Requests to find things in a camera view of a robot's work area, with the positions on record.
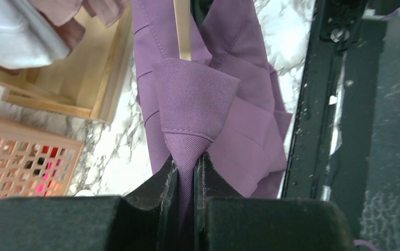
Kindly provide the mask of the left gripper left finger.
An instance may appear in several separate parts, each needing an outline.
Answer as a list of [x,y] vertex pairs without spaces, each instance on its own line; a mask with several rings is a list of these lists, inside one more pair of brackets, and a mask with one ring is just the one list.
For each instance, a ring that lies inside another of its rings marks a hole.
[[0,200],[0,250],[177,250],[172,157],[122,196]]

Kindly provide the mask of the white skirt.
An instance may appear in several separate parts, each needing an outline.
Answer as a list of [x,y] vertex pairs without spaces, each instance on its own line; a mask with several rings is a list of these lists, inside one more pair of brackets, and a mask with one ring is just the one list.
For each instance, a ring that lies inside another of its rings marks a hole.
[[0,0],[0,67],[41,67],[66,58],[70,48],[28,1]]

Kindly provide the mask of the purple cloth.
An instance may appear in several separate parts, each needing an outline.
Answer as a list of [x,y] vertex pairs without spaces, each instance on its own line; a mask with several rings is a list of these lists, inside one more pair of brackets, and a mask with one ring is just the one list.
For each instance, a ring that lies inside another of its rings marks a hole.
[[179,170],[179,224],[193,223],[194,167],[207,152],[241,195],[277,196],[291,120],[253,1],[213,1],[179,56],[172,1],[133,1],[138,97],[153,172]]

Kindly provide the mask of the pink clothes pile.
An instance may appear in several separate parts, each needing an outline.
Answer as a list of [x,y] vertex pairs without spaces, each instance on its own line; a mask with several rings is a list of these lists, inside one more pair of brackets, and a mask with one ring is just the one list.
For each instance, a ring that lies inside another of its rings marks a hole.
[[96,17],[105,27],[112,26],[131,4],[129,0],[31,0],[30,4],[51,24],[73,51],[86,32],[84,18]]

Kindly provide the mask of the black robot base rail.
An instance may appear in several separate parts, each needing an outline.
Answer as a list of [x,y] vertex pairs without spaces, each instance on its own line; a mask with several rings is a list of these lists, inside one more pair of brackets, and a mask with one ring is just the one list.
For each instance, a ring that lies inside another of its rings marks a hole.
[[282,198],[331,201],[360,237],[380,56],[400,1],[316,1]]

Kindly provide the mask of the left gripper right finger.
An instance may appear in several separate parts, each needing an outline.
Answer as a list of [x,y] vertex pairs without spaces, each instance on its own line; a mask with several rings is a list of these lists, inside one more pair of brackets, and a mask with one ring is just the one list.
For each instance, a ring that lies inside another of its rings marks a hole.
[[355,245],[335,204],[245,198],[203,153],[194,174],[194,250],[355,250]]

